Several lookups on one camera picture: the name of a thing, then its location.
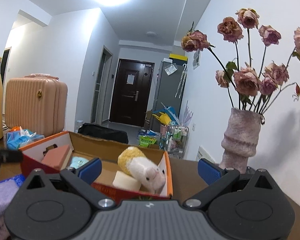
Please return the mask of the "yellow white plush toy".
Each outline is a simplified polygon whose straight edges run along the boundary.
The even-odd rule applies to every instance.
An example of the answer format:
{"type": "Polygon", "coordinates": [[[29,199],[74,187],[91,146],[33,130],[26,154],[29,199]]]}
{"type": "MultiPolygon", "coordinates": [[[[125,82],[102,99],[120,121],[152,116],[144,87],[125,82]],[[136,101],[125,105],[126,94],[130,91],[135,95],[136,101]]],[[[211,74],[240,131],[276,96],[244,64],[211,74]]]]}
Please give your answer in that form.
{"type": "Polygon", "coordinates": [[[151,193],[158,192],[166,184],[165,171],[135,146],[126,148],[118,156],[117,164],[151,193]]]}

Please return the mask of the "red orange cardboard box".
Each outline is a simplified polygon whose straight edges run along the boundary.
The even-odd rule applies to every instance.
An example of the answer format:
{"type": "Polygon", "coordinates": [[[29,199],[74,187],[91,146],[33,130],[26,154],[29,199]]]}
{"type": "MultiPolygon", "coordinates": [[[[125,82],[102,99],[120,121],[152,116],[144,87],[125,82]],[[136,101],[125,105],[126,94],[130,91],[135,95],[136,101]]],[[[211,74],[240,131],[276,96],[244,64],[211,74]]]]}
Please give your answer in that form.
{"type": "Polygon", "coordinates": [[[83,157],[88,160],[100,158],[102,161],[102,172],[91,186],[115,200],[116,203],[124,199],[170,199],[173,196],[172,172],[167,152],[141,148],[146,157],[165,172],[166,184],[160,193],[152,194],[144,187],[141,187],[140,191],[125,191],[113,187],[113,180],[116,172],[120,170],[117,165],[117,158],[128,145],[69,131],[54,134],[22,147],[20,150],[23,153],[23,161],[20,164],[20,168],[23,176],[27,177],[35,168],[41,168],[48,174],[58,173],[57,169],[42,164],[42,159],[47,149],[51,149],[52,146],[60,147],[64,145],[70,146],[74,157],[83,157]]]}

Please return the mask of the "wall electrical panel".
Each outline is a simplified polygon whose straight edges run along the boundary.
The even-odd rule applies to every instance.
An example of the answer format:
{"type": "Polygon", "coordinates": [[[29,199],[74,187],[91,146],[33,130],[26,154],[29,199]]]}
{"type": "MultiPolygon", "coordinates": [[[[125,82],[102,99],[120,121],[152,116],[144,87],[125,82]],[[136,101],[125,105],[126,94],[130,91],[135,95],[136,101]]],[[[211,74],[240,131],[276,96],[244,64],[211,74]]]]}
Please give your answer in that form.
{"type": "Polygon", "coordinates": [[[192,65],[193,65],[193,69],[196,69],[200,65],[200,50],[197,50],[194,53],[192,65]]]}

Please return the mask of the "blue yellow bags pile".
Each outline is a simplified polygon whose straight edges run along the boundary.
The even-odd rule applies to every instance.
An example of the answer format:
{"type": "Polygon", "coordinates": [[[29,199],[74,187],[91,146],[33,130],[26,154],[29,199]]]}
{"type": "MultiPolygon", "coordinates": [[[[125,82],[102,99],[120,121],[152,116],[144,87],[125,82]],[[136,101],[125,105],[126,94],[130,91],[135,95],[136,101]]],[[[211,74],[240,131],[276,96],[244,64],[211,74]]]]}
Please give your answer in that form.
{"type": "Polygon", "coordinates": [[[174,122],[177,125],[180,125],[179,118],[177,117],[176,111],[172,106],[166,107],[161,103],[163,109],[157,110],[152,113],[152,116],[158,120],[162,125],[169,125],[171,122],[174,122]]]}

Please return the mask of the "orange fruit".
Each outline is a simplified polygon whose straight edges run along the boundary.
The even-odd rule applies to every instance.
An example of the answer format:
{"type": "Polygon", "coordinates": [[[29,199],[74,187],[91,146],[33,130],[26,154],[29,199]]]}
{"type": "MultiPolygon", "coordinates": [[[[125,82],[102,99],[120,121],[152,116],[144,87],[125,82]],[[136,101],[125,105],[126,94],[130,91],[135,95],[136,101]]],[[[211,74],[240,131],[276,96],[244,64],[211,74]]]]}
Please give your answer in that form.
{"type": "Polygon", "coordinates": [[[15,131],[19,131],[19,130],[20,130],[20,126],[15,126],[10,129],[11,132],[15,132],[15,131]]]}

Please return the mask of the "black floor bag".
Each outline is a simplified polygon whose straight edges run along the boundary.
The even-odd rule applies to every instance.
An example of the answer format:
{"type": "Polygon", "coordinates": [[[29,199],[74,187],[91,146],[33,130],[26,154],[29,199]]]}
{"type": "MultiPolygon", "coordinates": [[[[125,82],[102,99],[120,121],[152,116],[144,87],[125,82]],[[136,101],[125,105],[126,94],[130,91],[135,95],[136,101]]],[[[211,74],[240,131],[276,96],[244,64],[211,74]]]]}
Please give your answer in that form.
{"type": "Polygon", "coordinates": [[[129,144],[128,134],[125,131],[119,131],[96,124],[84,123],[78,129],[78,133],[94,138],[129,144]]]}

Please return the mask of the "yellow box on refrigerator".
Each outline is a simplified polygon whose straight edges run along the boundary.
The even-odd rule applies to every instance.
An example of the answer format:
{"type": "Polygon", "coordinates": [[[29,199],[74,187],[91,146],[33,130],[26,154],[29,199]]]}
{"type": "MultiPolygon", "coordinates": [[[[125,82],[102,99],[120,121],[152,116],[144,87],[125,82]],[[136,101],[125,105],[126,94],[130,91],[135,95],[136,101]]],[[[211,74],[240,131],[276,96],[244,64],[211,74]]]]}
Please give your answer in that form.
{"type": "Polygon", "coordinates": [[[181,60],[181,61],[187,61],[188,60],[188,57],[183,56],[183,55],[178,55],[178,54],[170,54],[169,58],[176,59],[176,60],[181,60]]]}

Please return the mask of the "textured pink vase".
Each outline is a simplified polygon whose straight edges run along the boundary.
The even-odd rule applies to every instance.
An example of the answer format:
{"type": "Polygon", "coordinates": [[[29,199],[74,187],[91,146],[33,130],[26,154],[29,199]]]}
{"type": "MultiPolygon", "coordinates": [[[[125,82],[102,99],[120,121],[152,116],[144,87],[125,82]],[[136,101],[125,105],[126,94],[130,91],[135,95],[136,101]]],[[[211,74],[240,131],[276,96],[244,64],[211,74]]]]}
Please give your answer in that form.
{"type": "Polygon", "coordinates": [[[231,109],[221,146],[224,149],[219,167],[232,167],[241,174],[247,171],[250,157],[255,156],[263,116],[252,111],[231,109]]]}

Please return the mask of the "purple knitted cloth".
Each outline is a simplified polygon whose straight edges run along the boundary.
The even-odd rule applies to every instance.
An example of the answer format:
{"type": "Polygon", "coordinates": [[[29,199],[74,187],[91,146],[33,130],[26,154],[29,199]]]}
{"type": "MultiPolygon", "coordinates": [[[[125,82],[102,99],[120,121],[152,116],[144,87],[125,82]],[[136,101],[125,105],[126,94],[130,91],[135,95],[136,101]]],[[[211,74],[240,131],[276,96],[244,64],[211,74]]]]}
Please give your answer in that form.
{"type": "Polygon", "coordinates": [[[0,216],[4,213],[18,190],[19,187],[13,180],[0,183],[0,216]]]}

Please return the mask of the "pink ribbed suitcase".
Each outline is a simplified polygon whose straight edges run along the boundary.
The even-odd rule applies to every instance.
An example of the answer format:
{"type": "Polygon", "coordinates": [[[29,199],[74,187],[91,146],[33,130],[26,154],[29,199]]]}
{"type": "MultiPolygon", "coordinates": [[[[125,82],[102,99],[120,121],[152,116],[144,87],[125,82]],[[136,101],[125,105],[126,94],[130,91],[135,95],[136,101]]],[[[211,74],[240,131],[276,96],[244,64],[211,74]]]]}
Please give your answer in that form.
{"type": "Polygon", "coordinates": [[[57,77],[31,74],[12,78],[6,85],[6,125],[45,137],[59,133],[65,126],[67,95],[66,83],[57,77]]]}

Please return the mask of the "blue tissue pack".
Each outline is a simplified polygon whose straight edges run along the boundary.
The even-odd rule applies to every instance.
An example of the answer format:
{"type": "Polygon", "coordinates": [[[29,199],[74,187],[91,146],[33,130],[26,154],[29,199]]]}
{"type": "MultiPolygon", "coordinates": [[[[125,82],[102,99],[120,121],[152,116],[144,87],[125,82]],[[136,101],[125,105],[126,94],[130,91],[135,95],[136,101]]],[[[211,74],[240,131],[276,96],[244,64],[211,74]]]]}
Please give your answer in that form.
{"type": "Polygon", "coordinates": [[[36,132],[31,132],[28,129],[22,129],[20,126],[19,131],[9,131],[7,133],[6,145],[9,150],[18,150],[19,148],[44,138],[45,137],[43,135],[37,134],[36,132]]]}

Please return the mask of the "blue white small box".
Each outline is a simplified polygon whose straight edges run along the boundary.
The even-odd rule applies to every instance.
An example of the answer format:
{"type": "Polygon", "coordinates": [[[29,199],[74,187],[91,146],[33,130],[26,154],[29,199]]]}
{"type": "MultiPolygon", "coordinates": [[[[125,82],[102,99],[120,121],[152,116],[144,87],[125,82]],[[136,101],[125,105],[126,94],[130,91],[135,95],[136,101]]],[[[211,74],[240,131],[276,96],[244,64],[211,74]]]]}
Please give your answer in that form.
{"type": "Polygon", "coordinates": [[[25,177],[22,174],[18,174],[10,178],[10,180],[13,180],[17,185],[21,185],[25,181],[25,177]]]}

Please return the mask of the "white sponge block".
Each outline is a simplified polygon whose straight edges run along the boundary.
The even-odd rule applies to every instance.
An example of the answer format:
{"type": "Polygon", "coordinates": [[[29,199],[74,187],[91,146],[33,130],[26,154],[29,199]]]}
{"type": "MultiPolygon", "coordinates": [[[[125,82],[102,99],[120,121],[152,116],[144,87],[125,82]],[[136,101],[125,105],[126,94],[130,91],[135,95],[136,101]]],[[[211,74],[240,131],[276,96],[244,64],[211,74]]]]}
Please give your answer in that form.
{"type": "Polygon", "coordinates": [[[113,187],[126,191],[139,191],[141,183],[124,172],[117,171],[113,180],[113,187]]]}

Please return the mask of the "white card against wall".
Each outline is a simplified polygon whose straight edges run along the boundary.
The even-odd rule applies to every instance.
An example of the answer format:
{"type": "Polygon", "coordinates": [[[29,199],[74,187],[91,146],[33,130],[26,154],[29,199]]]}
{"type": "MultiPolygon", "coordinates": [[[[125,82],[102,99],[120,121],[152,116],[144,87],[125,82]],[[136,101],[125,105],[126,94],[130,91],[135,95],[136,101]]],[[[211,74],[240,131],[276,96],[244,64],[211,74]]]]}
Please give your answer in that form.
{"type": "Polygon", "coordinates": [[[198,148],[198,152],[197,152],[197,156],[196,156],[196,161],[199,161],[200,159],[207,159],[208,161],[212,162],[212,163],[216,163],[215,160],[213,159],[213,157],[211,157],[211,155],[209,155],[206,150],[203,148],[203,146],[199,146],[198,148]]]}

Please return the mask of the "grey refrigerator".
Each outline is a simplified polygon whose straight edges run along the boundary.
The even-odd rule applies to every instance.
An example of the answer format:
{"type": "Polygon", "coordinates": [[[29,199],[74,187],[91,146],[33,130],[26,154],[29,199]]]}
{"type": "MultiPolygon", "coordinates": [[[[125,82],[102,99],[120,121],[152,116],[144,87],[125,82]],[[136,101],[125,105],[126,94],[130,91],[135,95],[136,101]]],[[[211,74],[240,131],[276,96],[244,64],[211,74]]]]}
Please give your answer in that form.
{"type": "Polygon", "coordinates": [[[176,116],[179,116],[182,96],[175,97],[179,82],[181,80],[181,75],[184,69],[183,64],[186,64],[186,61],[179,59],[172,59],[173,63],[177,65],[177,70],[168,75],[165,71],[171,64],[169,62],[162,61],[159,67],[159,77],[157,78],[157,86],[155,90],[154,102],[152,107],[152,113],[164,109],[164,104],[166,107],[173,107],[176,113],[176,116]]]}

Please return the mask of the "dark brown door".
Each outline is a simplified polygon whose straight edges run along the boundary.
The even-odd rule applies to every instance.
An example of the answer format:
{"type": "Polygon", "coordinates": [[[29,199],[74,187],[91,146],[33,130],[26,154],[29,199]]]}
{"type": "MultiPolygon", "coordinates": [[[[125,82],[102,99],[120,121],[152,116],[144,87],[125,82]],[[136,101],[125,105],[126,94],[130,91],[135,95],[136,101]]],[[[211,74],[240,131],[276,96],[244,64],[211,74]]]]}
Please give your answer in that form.
{"type": "Polygon", "coordinates": [[[154,63],[119,59],[109,121],[142,127],[145,123],[154,63]]]}

